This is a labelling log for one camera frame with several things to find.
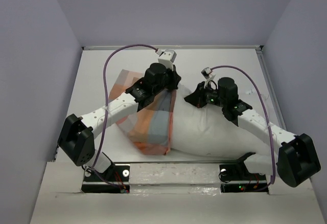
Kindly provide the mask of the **white pillow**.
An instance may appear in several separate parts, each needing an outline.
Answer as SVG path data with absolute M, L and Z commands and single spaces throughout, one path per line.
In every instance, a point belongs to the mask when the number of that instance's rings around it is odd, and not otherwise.
M 270 147 L 226 120 L 220 107 L 196 108 L 184 98 L 191 91 L 179 85 L 173 112 L 171 151 L 205 158 L 237 159 L 248 152 L 269 156 Z

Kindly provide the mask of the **orange blue checked pillowcase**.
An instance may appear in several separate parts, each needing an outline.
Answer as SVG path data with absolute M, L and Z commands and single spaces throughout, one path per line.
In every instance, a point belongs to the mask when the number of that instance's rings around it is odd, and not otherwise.
M 165 155 L 171 149 L 176 91 L 164 90 L 141 111 L 116 122 L 129 141 L 145 155 Z

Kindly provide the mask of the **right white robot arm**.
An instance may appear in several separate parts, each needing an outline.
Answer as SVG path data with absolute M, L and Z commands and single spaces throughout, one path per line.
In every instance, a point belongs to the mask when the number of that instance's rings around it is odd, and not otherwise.
M 185 97 L 185 101 L 197 108 L 207 104 L 219 106 L 228 121 L 273 145 L 277 156 L 274 165 L 286 185 L 295 188 L 321 170 L 311 137 L 305 133 L 295 135 L 268 122 L 252 106 L 239 99 L 233 79 L 220 78 L 214 88 L 209 81 L 203 81 Z

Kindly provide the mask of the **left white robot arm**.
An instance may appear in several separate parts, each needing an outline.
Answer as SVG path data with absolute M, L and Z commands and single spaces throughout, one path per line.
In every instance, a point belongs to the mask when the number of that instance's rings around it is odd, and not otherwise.
M 110 179 L 113 162 L 101 148 L 95 148 L 95 138 L 103 137 L 107 127 L 153 103 L 163 90 L 176 90 L 180 80 L 174 64 L 170 67 L 151 64 L 142 78 L 105 106 L 80 117 L 69 115 L 61 129 L 58 146 L 76 166 L 90 167 L 103 181 Z

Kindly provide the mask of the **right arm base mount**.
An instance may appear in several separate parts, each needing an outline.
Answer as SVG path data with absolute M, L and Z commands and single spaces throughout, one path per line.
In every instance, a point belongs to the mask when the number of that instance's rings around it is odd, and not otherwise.
M 221 193 L 269 193 L 265 175 L 249 173 L 245 166 L 245 160 L 251 155 L 254 153 L 247 153 L 233 162 L 219 165 Z

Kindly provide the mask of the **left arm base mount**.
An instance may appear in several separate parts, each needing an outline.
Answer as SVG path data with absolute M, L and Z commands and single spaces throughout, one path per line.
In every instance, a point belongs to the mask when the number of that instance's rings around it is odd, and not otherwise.
M 83 165 L 84 170 L 81 192 L 83 193 L 130 193 L 130 164 L 113 163 L 103 173 L 95 173 Z

